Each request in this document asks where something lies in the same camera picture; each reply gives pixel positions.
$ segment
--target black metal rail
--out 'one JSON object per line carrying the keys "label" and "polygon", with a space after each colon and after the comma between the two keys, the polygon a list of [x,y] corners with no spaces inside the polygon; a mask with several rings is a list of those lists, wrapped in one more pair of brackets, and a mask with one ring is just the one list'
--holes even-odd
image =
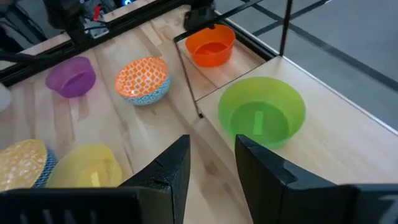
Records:
{"label": "black metal rail", "polygon": [[71,40],[62,43],[56,47],[51,48],[38,54],[38,56],[51,55],[51,58],[41,60],[35,65],[15,64],[0,71],[0,82],[5,86],[11,86],[26,78],[35,75],[38,72],[46,70],[63,60],[76,56],[92,47],[95,47],[103,42],[106,42],[117,35],[120,35],[128,30],[131,30],[151,19],[163,15],[175,8],[184,4],[183,0],[158,0],[146,6],[140,7],[135,11],[127,13],[117,19],[108,22],[109,33],[97,39],[90,40],[84,44],[74,45]]}

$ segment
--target gold patterned bowl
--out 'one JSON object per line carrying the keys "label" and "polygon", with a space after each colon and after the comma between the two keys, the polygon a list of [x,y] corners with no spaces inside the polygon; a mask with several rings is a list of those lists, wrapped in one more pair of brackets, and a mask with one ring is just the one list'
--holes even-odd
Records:
{"label": "gold patterned bowl", "polygon": [[0,151],[0,191],[45,187],[57,158],[44,142],[35,139],[17,142]]}

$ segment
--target light wood countertop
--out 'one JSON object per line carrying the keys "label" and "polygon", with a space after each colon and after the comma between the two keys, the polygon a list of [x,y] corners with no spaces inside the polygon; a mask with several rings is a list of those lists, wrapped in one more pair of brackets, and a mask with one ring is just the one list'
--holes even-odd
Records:
{"label": "light wood countertop", "polygon": [[233,139],[218,121],[218,102],[230,85],[249,77],[282,80],[304,99],[307,110],[302,128],[275,153],[337,184],[398,182],[396,131],[282,57],[198,101],[230,149]]}
{"label": "light wood countertop", "polygon": [[[109,17],[147,2],[136,1]],[[11,105],[0,113],[0,149],[24,139],[41,139],[60,159],[82,144],[103,143],[113,150],[125,180],[182,134],[190,134],[192,173],[185,223],[251,223],[234,156],[210,122],[198,118],[172,42],[184,32],[186,10],[180,7],[170,11],[83,52],[80,56],[90,59],[97,75],[94,87],[85,96],[66,99],[49,90],[45,77],[50,69],[10,87]],[[51,48],[66,41],[65,35],[26,52],[37,54]],[[184,54],[196,99],[264,63],[242,44],[237,42],[234,48],[231,61],[214,70],[197,67]],[[165,59],[172,84],[158,103],[133,106],[116,93],[114,79],[123,66],[148,56]]]}

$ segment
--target yellow bowl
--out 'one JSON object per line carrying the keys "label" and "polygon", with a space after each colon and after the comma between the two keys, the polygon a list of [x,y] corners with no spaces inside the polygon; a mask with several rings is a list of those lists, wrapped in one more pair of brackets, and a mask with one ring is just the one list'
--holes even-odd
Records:
{"label": "yellow bowl", "polygon": [[117,187],[122,170],[112,151],[103,144],[80,146],[55,166],[46,187]]}

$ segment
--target patterned bowl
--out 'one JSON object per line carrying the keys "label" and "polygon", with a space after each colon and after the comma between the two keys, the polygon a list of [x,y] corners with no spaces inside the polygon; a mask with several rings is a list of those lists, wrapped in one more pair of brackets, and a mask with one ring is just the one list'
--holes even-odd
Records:
{"label": "patterned bowl", "polygon": [[57,158],[44,142],[30,139],[0,151],[0,191],[45,187]]}
{"label": "patterned bowl", "polygon": [[134,105],[149,105],[169,90],[170,75],[165,61],[157,57],[141,58],[124,67],[116,77],[115,89]]}

